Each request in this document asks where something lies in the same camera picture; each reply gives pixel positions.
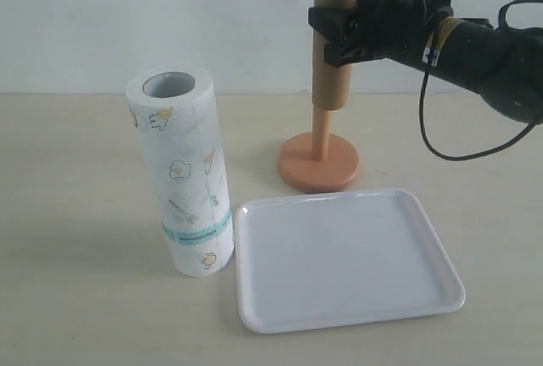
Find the white tray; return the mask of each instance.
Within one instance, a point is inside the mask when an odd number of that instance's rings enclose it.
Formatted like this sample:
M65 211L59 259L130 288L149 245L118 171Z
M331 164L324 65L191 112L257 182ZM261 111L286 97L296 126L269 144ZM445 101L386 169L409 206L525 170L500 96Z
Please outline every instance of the white tray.
M254 332L416 318L464 304L462 281L404 190L254 200L234 224L239 314Z

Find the table surface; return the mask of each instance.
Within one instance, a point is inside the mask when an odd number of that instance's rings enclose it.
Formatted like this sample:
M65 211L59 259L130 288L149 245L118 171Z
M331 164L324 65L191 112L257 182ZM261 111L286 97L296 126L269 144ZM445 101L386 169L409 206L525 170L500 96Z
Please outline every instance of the table surface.
M232 207L297 194L283 142L311 97L219 96ZM523 126L471 93L430 95L428 135L452 154ZM0 97L0 364L540 365L543 136L452 163L420 138L417 96L352 95L333 132L361 153L353 189L418 199L465 284L456 313L257 335L237 307L235 258L204 279L168 256L124 96Z

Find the teal label band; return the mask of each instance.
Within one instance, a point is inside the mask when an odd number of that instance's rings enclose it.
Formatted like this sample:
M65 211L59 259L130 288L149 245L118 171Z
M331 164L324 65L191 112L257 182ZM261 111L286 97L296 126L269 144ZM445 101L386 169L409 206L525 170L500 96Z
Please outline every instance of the teal label band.
M171 230L170 228L167 228L164 224L162 224L162 228L164 229L164 232L168 239L170 239L171 241L175 241L180 245L201 245L202 243L210 241L222 234L230 225L231 219L232 213L230 212L230 210L228 210L222 220L218 222L215 226L205 228L204 230L200 230L199 232L176 232Z

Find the printed paper towel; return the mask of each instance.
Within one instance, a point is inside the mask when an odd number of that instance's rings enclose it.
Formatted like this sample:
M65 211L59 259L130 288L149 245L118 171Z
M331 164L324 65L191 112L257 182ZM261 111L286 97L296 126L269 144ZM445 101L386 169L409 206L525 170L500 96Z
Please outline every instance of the printed paper towel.
M176 268L216 273L234 249L213 81L205 70L151 70L126 96Z

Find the orange round base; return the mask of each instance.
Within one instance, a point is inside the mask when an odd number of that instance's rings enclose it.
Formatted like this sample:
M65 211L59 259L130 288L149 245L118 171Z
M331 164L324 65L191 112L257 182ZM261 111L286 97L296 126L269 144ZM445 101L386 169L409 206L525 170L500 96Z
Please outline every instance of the orange round base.
M347 140L330 134L326 160L315 160L312 134L306 132L287 141L279 155L279 175L307 194L340 192L349 188L361 170L360 156Z

